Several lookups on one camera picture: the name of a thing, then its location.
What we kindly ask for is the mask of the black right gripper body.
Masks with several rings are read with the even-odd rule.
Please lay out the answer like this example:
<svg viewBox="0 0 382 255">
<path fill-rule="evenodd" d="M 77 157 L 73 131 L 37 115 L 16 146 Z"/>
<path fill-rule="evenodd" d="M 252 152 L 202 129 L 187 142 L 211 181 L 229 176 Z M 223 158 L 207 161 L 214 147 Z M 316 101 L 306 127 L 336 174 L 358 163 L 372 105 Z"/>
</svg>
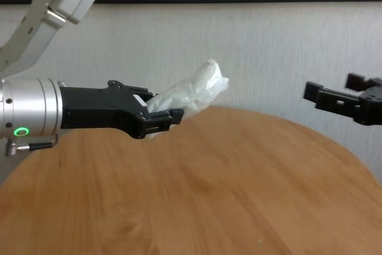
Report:
<svg viewBox="0 0 382 255">
<path fill-rule="evenodd" d="M 366 89 L 358 99 L 355 122 L 361 125 L 381 125 L 381 86 Z"/>
</svg>

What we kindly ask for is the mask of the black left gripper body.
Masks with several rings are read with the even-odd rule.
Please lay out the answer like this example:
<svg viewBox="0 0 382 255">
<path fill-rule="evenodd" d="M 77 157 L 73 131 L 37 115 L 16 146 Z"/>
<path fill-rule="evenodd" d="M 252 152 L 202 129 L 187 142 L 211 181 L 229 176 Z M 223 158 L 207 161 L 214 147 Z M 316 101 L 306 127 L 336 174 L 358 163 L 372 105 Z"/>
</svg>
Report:
<svg viewBox="0 0 382 255">
<path fill-rule="evenodd" d="M 115 128 L 139 139 L 140 118 L 148 116 L 148 111 L 136 96 L 123 91 L 121 84 L 110 80 L 106 88 L 60 87 L 61 128 Z"/>
</svg>

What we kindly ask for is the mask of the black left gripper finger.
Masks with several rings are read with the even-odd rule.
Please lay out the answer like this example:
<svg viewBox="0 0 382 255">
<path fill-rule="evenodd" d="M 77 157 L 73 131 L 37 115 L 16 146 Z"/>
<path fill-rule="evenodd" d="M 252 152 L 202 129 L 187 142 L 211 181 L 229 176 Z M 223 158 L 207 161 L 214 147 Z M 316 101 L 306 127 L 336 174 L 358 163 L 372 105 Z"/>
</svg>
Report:
<svg viewBox="0 0 382 255">
<path fill-rule="evenodd" d="M 123 84 L 119 85 L 119 87 L 122 88 L 122 90 L 125 91 L 126 93 L 134 97 L 135 96 L 139 97 L 144 102 L 148 102 L 150 99 L 152 99 L 155 96 L 155 94 L 150 92 L 147 88 L 133 87 L 133 86 L 123 85 Z"/>
<path fill-rule="evenodd" d="M 140 118 L 140 133 L 138 138 L 143 139 L 149 134 L 168 131 L 172 125 L 181 123 L 183 115 L 183 109 L 169 109 L 148 113 L 148 116 L 142 116 Z"/>
</svg>

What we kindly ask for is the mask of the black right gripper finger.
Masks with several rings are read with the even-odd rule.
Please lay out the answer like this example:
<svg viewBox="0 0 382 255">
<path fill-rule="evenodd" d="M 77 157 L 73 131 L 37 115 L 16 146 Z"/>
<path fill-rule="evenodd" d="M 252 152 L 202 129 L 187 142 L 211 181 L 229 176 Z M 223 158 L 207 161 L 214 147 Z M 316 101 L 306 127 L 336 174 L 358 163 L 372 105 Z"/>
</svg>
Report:
<svg viewBox="0 0 382 255">
<path fill-rule="evenodd" d="M 356 116 L 360 111 L 359 97 L 325 88 L 314 82 L 306 82 L 303 99 L 315 104 L 316 109 L 342 116 Z"/>
<path fill-rule="evenodd" d="M 365 91 L 372 87 L 381 86 L 381 78 L 368 78 L 364 76 L 357 75 L 354 73 L 349 73 L 347 75 L 345 88 L 353 91 Z"/>
</svg>

